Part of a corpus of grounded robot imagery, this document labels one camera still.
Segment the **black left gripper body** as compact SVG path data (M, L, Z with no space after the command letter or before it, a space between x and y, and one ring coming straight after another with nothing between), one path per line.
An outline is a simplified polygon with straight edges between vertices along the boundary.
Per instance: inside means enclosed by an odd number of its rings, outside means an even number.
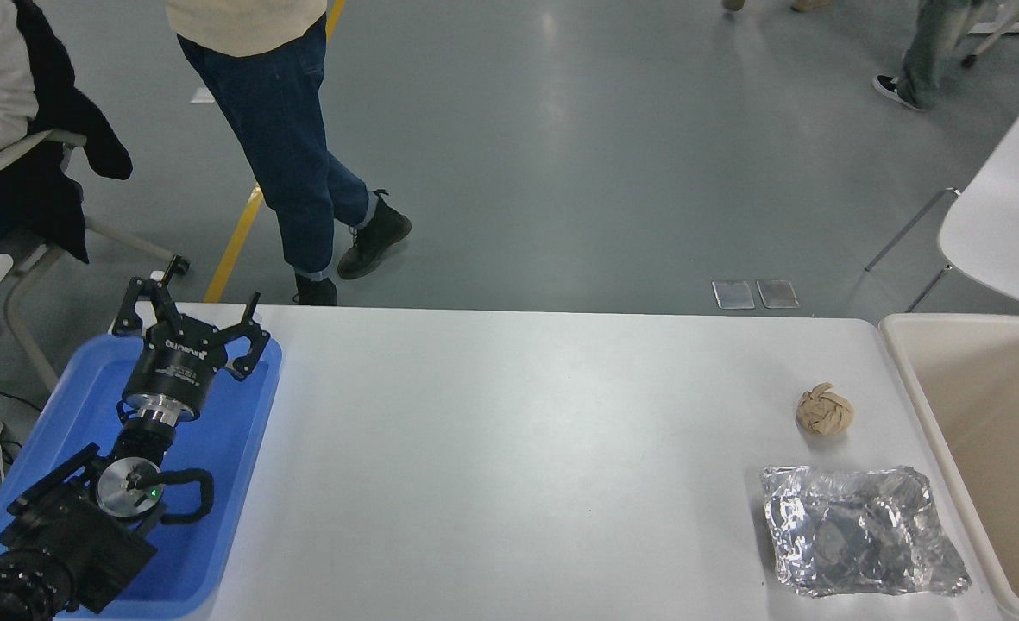
M197 419L217 376L228 361L225 341L216 326L187 321L181 329L169 322L155 323L145 333L145 345L122 398L139 410L148 398L169 398L189 419Z

